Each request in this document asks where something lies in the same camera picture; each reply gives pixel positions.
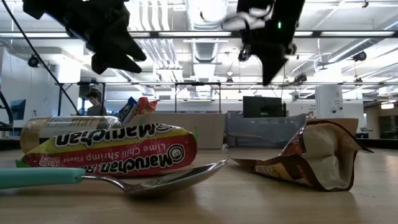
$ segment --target brown snack bag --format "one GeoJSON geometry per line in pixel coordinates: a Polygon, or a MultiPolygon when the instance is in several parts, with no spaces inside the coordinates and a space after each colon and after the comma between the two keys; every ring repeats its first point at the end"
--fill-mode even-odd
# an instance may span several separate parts
{"type": "Polygon", "coordinates": [[[362,147],[341,125],[308,121],[280,154],[268,160],[235,159],[254,172],[322,191],[350,190],[354,183],[354,161],[362,147]]]}

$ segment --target security camera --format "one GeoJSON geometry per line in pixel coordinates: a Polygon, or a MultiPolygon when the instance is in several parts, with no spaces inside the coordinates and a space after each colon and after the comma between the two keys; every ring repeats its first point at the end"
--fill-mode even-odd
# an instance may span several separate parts
{"type": "Polygon", "coordinates": [[[28,64],[29,67],[32,67],[32,68],[39,68],[40,67],[40,61],[35,55],[32,55],[30,57],[30,59],[27,61],[27,64],[28,64]]]}
{"type": "Polygon", "coordinates": [[[360,52],[360,53],[354,55],[353,60],[354,60],[355,62],[357,62],[357,61],[362,62],[362,61],[365,61],[365,60],[366,60],[366,57],[368,57],[368,56],[366,55],[365,52],[360,52]]]}
{"type": "Polygon", "coordinates": [[[301,73],[294,77],[294,82],[303,83],[307,81],[307,75],[305,73],[301,73]]]}

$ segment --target desk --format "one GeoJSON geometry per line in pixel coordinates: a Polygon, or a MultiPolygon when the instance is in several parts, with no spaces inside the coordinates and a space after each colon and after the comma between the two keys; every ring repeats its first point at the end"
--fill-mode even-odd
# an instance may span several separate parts
{"type": "MultiPolygon", "coordinates": [[[[270,158],[279,151],[231,152],[246,158],[270,158]]],[[[0,166],[12,167],[21,155],[0,151],[0,166]]],[[[221,151],[203,150],[195,163],[199,166],[224,158],[221,151]]],[[[162,200],[134,201],[112,185],[90,181],[0,190],[0,223],[395,223],[398,151],[359,153],[355,169],[350,192],[318,192],[267,179],[234,162],[206,182],[162,200]]]]}

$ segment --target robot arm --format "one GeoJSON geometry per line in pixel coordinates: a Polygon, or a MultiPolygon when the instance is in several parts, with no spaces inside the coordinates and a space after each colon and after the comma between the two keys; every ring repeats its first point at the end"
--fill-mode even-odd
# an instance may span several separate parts
{"type": "Polygon", "coordinates": [[[25,13],[36,19],[46,13],[64,26],[69,36],[86,42],[87,49],[95,53],[91,59],[94,72],[117,68],[139,73],[141,68],[128,55],[137,61],[146,56],[127,31],[130,13],[125,1],[23,0],[25,13]]]}
{"type": "Polygon", "coordinates": [[[221,23],[223,29],[240,31],[243,46],[239,61],[257,55],[262,63],[263,85],[268,85],[288,61],[285,55],[295,54],[296,46],[292,41],[304,3],[305,0],[239,0],[237,14],[221,23]],[[267,13],[254,15],[253,9],[267,13]],[[239,18],[243,23],[234,28],[239,18]]]}
{"type": "MultiPolygon", "coordinates": [[[[145,54],[127,31],[130,13],[124,6],[128,0],[23,0],[24,12],[36,19],[44,13],[52,16],[70,36],[86,42],[95,54],[91,66],[96,73],[107,68],[118,68],[139,73],[141,68],[133,62],[146,59],[145,54]]],[[[257,55],[262,63],[263,85],[268,85],[285,65],[286,54],[294,54],[292,43],[299,24],[305,0],[239,0],[238,16],[226,18],[221,26],[228,27],[237,17],[242,17],[240,30],[243,47],[239,60],[257,55]],[[272,12],[254,16],[254,24],[242,15],[252,14],[252,9],[272,12]]]]}

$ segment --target maruchan ramen package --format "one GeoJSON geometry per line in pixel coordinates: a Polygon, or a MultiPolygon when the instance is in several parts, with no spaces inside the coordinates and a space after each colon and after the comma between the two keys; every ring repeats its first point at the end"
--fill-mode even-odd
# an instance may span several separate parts
{"type": "Polygon", "coordinates": [[[309,121],[279,156],[268,160],[233,159],[254,172],[315,187],[322,191],[350,190],[360,146],[344,127],[331,121],[309,121]]]}
{"type": "Polygon", "coordinates": [[[81,167],[115,177],[169,173],[188,167],[197,154],[189,131],[165,124],[97,129],[50,138],[29,151],[18,167],[81,167]]]}
{"type": "Polygon", "coordinates": [[[122,122],[114,116],[39,116],[28,120],[22,128],[21,149],[27,153],[61,134],[113,128],[123,128],[122,122]]]}
{"type": "Polygon", "coordinates": [[[149,102],[148,98],[141,97],[138,99],[137,105],[134,107],[132,116],[139,114],[155,113],[157,101],[149,102]]]}
{"type": "Polygon", "coordinates": [[[123,108],[119,110],[116,117],[119,118],[123,122],[123,124],[127,124],[132,118],[132,111],[134,110],[134,107],[136,105],[137,101],[133,97],[130,97],[126,105],[124,105],[123,108]]]}

